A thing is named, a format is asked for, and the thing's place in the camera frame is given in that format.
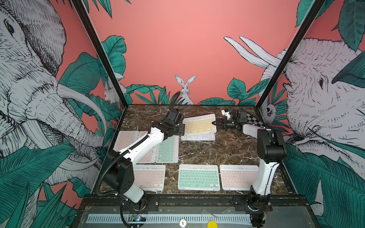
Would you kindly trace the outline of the white keyboard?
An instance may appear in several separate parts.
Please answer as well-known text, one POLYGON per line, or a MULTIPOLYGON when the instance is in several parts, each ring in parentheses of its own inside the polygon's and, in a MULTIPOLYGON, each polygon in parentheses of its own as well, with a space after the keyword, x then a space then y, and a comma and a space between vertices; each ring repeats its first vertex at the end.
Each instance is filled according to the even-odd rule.
POLYGON ((181 136, 183 141, 215 141, 215 133, 181 136))

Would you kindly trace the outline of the yellow keyboard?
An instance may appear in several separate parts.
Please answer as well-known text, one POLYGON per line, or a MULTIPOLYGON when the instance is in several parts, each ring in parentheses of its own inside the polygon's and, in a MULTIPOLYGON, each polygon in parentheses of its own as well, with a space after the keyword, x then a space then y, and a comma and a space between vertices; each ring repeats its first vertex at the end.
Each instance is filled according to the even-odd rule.
POLYGON ((184 135, 216 133, 217 127, 212 124, 214 121, 215 114, 185 118, 182 122, 185 125, 184 135))

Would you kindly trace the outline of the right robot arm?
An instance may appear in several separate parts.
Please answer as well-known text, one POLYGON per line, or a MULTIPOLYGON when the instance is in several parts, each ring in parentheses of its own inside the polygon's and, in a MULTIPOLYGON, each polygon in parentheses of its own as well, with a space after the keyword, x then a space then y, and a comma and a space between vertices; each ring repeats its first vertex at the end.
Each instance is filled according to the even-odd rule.
POLYGON ((287 156, 282 131, 249 123, 246 111, 222 110, 221 113, 223 118, 217 118, 212 122, 218 129, 239 130, 243 134, 257 139, 259 169, 246 202, 250 211, 269 211, 272 181, 276 169, 287 156))

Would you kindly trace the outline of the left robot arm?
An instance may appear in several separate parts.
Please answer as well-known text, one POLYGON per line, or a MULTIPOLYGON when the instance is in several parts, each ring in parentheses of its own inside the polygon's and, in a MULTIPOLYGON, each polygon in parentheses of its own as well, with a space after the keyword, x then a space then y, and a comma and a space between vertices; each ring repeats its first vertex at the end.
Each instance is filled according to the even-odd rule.
POLYGON ((166 116, 158 122, 151 122, 146 134, 130 146, 108 153, 100 177, 95 186, 98 196, 120 196, 134 204, 136 211, 147 205, 147 194, 135 183, 134 166, 153 147, 169 137, 183 136, 185 125, 183 114, 170 108, 166 116))

